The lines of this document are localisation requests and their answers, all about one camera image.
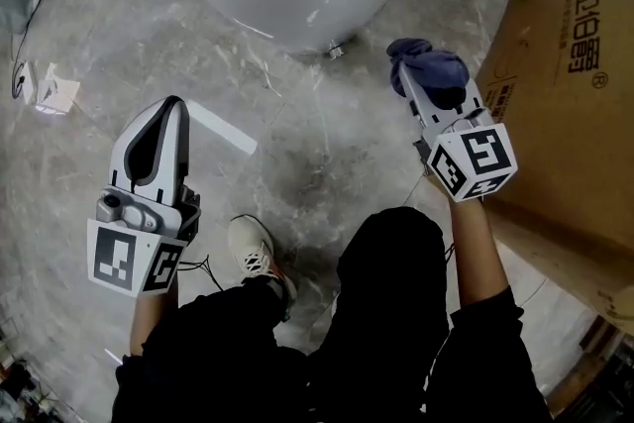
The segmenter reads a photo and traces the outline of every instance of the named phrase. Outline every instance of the cardboard box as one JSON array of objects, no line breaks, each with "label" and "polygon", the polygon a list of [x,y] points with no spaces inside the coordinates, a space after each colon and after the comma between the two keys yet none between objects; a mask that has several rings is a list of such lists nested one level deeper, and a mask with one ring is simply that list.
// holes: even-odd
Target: cardboard box
[{"label": "cardboard box", "polygon": [[634,3],[510,0],[477,83],[519,166],[495,235],[634,333]]}]

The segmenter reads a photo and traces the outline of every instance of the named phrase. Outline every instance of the black pants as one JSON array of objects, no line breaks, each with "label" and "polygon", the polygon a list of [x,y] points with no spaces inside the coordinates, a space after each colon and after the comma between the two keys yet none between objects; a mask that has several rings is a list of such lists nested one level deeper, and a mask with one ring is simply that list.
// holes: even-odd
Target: black pants
[{"label": "black pants", "polygon": [[165,316],[117,371],[113,421],[550,420],[510,289],[454,314],[448,339],[442,233],[425,215],[370,216],[337,272],[337,312],[308,358],[276,345],[283,309],[265,278]]}]

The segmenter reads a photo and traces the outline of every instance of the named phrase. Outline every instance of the shoe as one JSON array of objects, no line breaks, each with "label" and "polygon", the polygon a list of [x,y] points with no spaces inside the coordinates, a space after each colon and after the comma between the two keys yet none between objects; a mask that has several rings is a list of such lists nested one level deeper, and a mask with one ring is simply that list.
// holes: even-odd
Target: shoe
[{"label": "shoe", "polygon": [[266,228],[251,215],[241,215],[229,223],[229,251],[245,278],[266,275],[280,281],[288,293],[288,310],[297,298],[297,290],[273,259],[273,241]]}]

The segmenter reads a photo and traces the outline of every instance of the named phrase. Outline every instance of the white strip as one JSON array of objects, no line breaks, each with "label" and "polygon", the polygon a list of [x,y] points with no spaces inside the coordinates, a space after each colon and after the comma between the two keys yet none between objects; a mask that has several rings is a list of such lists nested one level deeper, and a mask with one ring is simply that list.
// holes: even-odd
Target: white strip
[{"label": "white strip", "polygon": [[217,135],[222,136],[229,143],[249,155],[252,155],[256,151],[258,142],[247,136],[240,129],[232,126],[229,122],[224,121],[218,115],[212,113],[195,101],[188,99],[185,101],[185,105],[189,111],[189,116],[196,122]]},{"label": "white strip", "polygon": [[122,365],[123,362],[117,358],[113,353],[111,353],[110,351],[108,351],[107,349],[104,349],[104,351],[106,352],[106,355],[108,355],[110,358],[112,358],[115,362],[117,362],[119,365]]},{"label": "white strip", "polygon": [[255,33],[260,34],[261,36],[264,36],[265,38],[274,39],[274,37],[271,34],[267,34],[266,32],[262,32],[262,31],[259,31],[258,29],[254,29],[253,27],[249,27],[249,25],[247,25],[246,23],[239,22],[235,18],[232,18],[232,20],[236,22],[238,25],[242,25],[245,29],[254,31]]},{"label": "white strip", "polygon": [[266,76],[266,83],[268,83],[268,88],[275,92],[277,94],[277,97],[281,97],[281,94],[273,88],[273,85],[270,84],[270,78],[268,77],[268,63],[266,63],[266,60],[264,61],[264,76]]}]

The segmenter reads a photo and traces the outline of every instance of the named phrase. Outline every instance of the human arm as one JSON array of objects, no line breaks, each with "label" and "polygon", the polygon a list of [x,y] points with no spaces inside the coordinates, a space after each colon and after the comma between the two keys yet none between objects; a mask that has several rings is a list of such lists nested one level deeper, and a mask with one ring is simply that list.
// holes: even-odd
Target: human arm
[{"label": "human arm", "polygon": [[517,305],[476,200],[450,199],[461,309],[429,383],[432,421],[552,421],[520,337]]},{"label": "human arm", "polygon": [[458,290],[462,307],[486,300],[508,287],[484,207],[477,199],[450,199]]},{"label": "human arm", "polygon": [[143,344],[165,313],[178,308],[178,274],[165,294],[141,296],[135,305],[130,332],[130,354],[143,355]]}]

